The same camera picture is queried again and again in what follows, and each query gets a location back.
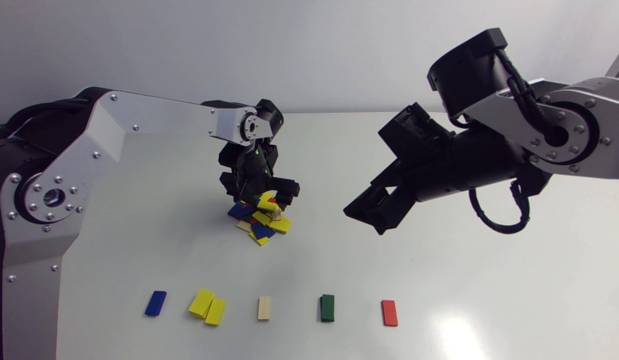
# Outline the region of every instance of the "gray wall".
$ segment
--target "gray wall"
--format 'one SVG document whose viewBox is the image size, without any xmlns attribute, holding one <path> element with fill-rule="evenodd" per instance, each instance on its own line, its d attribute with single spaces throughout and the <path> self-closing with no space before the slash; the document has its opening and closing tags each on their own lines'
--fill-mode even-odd
<svg viewBox="0 0 619 360">
<path fill-rule="evenodd" d="M 426 81 L 501 27 L 527 79 L 604 75 L 619 1 L 0 0 L 0 123 L 91 85 L 285 112 L 442 110 Z"/>
</svg>

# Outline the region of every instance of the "red block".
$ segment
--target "red block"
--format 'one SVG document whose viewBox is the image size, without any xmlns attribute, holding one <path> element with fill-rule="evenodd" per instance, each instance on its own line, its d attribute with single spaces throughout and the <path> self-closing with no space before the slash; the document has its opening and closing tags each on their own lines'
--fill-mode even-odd
<svg viewBox="0 0 619 360">
<path fill-rule="evenodd" d="M 380 303 L 383 307 L 383 322 L 385 322 L 385 326 L 399 326 L 394 300 L 383 300 Z"/>
</svg>

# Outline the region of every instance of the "black cable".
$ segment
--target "black cable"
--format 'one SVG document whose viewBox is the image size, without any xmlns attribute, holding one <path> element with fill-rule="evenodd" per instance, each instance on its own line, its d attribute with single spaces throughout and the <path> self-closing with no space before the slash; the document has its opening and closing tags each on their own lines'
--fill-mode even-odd
<svg viewBox="0 0 619 360">
<path fill-rule="evenodd" d="M 471 202 L 471 207 L 476 212 L 476 216 L 478 216 L 490 229 L 506 235 L 518 233 L 523 230 L 530 221 L 530 202 L 527 196 L 521 194 L 520 185 L 517 180 L 511 182 L 510 191 L 511 196 L 513 196 L 516 205 L 520 209 L 520 221 L 513 225 L 501 225 L 490 220 L 488 216 L 485 215 L 483 209 L 481 209 L 479 198 L 476 195 L 476 189 L 470 189 L 469 191 L 469 201 Z"/>
</svg>

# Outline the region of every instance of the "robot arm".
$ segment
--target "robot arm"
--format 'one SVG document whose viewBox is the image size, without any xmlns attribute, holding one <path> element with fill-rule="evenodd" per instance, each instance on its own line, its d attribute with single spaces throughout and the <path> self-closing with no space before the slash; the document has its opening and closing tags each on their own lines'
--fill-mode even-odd
<svg viewBox="0 0 619 360">
<path fill-rule="evenodd" d="M 552 174 L 619 179 L 619 79 L 528 83 L 507 45 L 500 29 L 485 30 L 431 66 L 431 88 L 452 123 L 466 130 L 448 132 L 418 104 L 406 107 L 378 132 L 396 160 L 344 208 L 347 216 L 382 235 L 415 202 L 468 191 L 478 217 L 511 234 L 525 227 L 527 198 Z M 481 209 L 476 188 L 511 179 L 520 222 L 499 225 Z"/>
<path fill-rule="evenodd" d="M 281 207 L 300 185 L 273 177 L 271 139 L 283 125 L 257 106 L 191 104 L 88 88 L 26 107 L 0 129 L 0 359 L 55 359 L 61 265 L 78 237 L 90 191 L 117 164 L 126 133 L 184 133 L 227 141 L 221 182 L 234 201 L 277 191 Z"/>
</svg>

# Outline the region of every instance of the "colored wooden block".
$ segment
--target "colored wooden block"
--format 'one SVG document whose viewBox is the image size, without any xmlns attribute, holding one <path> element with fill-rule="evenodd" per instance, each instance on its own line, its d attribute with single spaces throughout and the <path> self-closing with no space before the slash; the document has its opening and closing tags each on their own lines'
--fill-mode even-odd
<svg viewBox="0 0 619 360">
<path fill-rule="evenodd" d="M 280 220 L 282 219 L 282 217 L 281 217 L 281 216 L 283 215 L 283 214 L 281 214 L 281 212 L 282 212 L 282 211 L 281 211 L 281 208 L 280 208 L 280 207 L 278 207 L 278 205 L 277 205 L 277 206 L 276 206 L 276 210 L 274 210 L 274 211 L 271 213 L 271 219 L 272 219 L 273 221 L 280 221 Z"/>
<path fill-rule="evenodd" d="M 252 231 L 254 232 L 256 239 L 271 238 L 276 234 L 276 231 L 271 230 L 271 228 L 259 222 L 252 224 Z"/>
<path fill-rule="evenodd" d="M 227 301 L 222 300 L 220 298 L 215 298 L 211 301 L 211 305 L 209 306 L 209 312 L 207 313 L 207 317 L 205 318 L 205 324 L 218 326 L 221 323 L 221 318 L 223 317 L 223 312 L 225 311 L 225 304 Z"/>
<path fill-rule="evenodd" d="M 267 224 L 271 229 L 274 229 L 276 231 L 279 231 L 280 233 L 287 233 L 290 230 L 290 227 L 292 226 L 292 222 L 289 221 L 289 219 L 287 219 L 285 217 L 285 215 L 281 214 L 280 215 L 280 220 L 276 220 L 276 221 L 271 221 L 269 224 Z"/>
<path fill-rule="evenodd" d="M 167 295 L 168 293 L 166 291 L 154 291 L 151 298 L 149 298 L 149 303 L 145 309 L 145 315 L 150 317 L 158 317 L 161 313 L 165 296 Z"/>
<path fill-rule="evenodd" d="M 334 295 L 323 294 L 320 297 L 320 321 L 334 322 Z"/>
<path fill-rule="evenodd" d="M 383 322 L 385 326 L 399 326 L 399 319 L 396 316 L 396 303 L 394 303 L 394 300 L 383 300 L 380 304 L 383 307 Z"/>
<path fill-rule="evenodd" d="M 250 231 L 252 231 L 252 224 L 250 224 L 250 223 L 248 223 L 248 222 L 245 222 L 244 220 L 239 221 L 239 222 L 236 224 L 236 227 L 237 227 L 237 228 L 239 228 L 239 229 L 241 229 L 241 230 L 247 231 L 248 233 L 249 233 Z"/>
<path fill-rule="evenodd" d="M 273 212 L 274 210 L 276 210 L 278 205 L 276 205 L 275 202 L 263 201 L 263 199 L 261 199 L 257 203 L 256 207 L 261 210 L 267 210 L 268 212 Z"/>
<path fill-rule="evenodd" d="M 257 219 L 257 221 L 263 225 L 269 225 L 272 222 L 272 219 L 268 217 L 268 215 L 263 214 L 263 212 L 257 211 L 252 214 L 252 218 Z"/>
<path fill-rule="evenodd" d="M 249 237 L 254 239 L 254 241 L 259 244 L 259 246 L 264 246 L 269 242 L 269 237 L 261 237 L 260 239 L 257 239 L 257 235 L 255 235 L 254 231 L 249 233 Z"/>
<path fill-rule="evenodd" d="M 196 297 L 191 302 L 189 312 L 196 318 L 205 319 L 213 300 L 214 292 L 207 289 L 200 289 Z"/>
<path fill-rule="evenodd" d="M 258 315 L 259 321 L 268 321 L 270 315 L 270 306 L 272 303 L 271 296 L 260 296 L 258 298 Z"/>
</svg>

